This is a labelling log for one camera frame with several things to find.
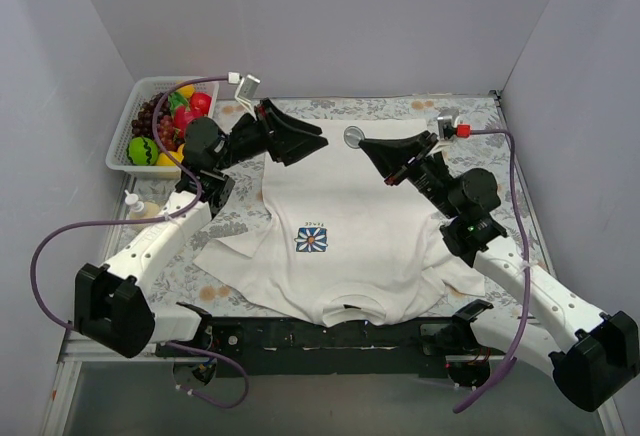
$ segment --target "printed logo on shirt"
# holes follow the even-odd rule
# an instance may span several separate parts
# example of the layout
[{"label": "printed logo on shirt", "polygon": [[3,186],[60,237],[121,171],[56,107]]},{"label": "printed logo on shirt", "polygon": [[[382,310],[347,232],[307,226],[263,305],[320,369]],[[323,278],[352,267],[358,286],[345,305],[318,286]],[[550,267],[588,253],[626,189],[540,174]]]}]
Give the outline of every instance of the printed logo on shirt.
[{"label": "printed logo on shirt", "polygon": [[327,229],[319,227],[304,227],[298,230],[296,252],[324,253],[327,250]]}]

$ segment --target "white t-shirt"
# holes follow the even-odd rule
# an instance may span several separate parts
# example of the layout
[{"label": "white t-shirt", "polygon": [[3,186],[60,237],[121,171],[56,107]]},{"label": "white t-shirt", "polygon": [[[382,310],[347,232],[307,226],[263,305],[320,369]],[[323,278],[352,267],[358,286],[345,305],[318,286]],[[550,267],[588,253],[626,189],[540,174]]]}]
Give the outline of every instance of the white t-shirt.
[{"label": "white t-shirt", "polygon": [[386,186],[343,139],[348,126],[396,139],[424,120],[314,120],[329,146],[284,167],[266,158],[269,225],[211,241],[196,265],[261,306],[316,324],[394,324],[425,313],[445,293],[484,295],[484,278],[452,256],[436,208],[409,182]]}]

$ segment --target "grapes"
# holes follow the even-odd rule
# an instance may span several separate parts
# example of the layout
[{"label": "grapes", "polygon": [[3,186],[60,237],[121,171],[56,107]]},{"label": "grapes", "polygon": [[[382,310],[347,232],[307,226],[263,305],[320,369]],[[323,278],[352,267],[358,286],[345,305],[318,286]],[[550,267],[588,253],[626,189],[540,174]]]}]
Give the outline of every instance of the grapes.
[{"label": "grapes", "polygon": [[[153,112],[158,105],[162,93],[158,93],[149,101],[142,103],[138,110],[137,118],[131,121],[131,134],[133,137],[143,136],[153,139],[152,122]],[[158,136],[167,151],[176,151],[184,140],[176,139],[177,131],[171,117],[169,101],[166,100],[158,112]]]}]

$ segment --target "yellow fruit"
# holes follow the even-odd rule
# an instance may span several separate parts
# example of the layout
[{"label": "yellow fruit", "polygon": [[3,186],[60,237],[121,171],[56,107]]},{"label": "yellow fruit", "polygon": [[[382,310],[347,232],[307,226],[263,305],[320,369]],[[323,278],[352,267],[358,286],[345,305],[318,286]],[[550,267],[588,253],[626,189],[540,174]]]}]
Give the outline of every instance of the yellow fruit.
[{"label": "yellow fruit", "polygon": [[178,90],[178,93],[180,93],[182,96],[184,96],[187,99],[190,99],[191,96],[193,96],[193,93],[195,92],[196,92],[196,87],[193,84],[189,84],[188,86],[184,86]]},{"label": "yellow fruit", "polygon": [[[182,154],[176,153],[175,151],[169,151],[169,153],[178,161],[182,162],[182,159],[184,158]],[[156,161],[156,166],[175,166],[175,163],[169,159],[169,156],[164,153],[160,153],[158,160]]]}]

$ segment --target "floral tablecloth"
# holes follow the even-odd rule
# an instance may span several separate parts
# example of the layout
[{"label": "floral tablecloth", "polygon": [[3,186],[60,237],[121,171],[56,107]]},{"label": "floral tablecloth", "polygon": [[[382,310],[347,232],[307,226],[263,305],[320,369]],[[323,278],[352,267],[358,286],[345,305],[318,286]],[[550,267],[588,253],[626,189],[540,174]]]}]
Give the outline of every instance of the floral tablecloth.
[{"label": "floral tablecloth", "polygon": [[[380,99],[281,99],[274,102],[285,113],[302,119],[425,118],[428,128],[436,131],[438,114],[445,109],[458,109],[462,119],[472,124],[475,129],[503,126],[495,102],[490,97],[407,96]],[[214,117],[224,130],[229,130],[241,115],[242,107],[235,102],[219,101],[216,104]],[[445,151],[445,158],[454,175],[478,166],[495,174],[503,204],[492,214],[516,241],[521,242],[511,206],[509,148],[504,136],[477,136],[460,141]],[[170,262],[153,286],[151,303],[170,305],[179,301],[188,302],[214,316],[281,316],[280,313],[248,302],[233,288],[225,286],[193,264],[195,256],[211,238],[231,236],[266,226],[270,215],[262,202],[263,168],[264,155],[227,171],[236,181],[227,205],[215,220],[197,232],[189,244]],[[136,180],[134,190],[143,200],[152,200],[162,205],[174,185],[175,181]],[[540,239],[520,183],[517,198],[531,242],[531,259],[544,265]],[[134,236],[135,232],[130,226],[121,227],[114,232],[113,237],[117,238],[117,241],[113,247],[121,250]],[[449,293],[425,316],[450,316],[474,299],[475,297],[468,297],[449,289]],[[497,311],[504,312],[511,318],[520,315],[520,306],[491,280],[487,280],[484,299],[493,303]]]}]

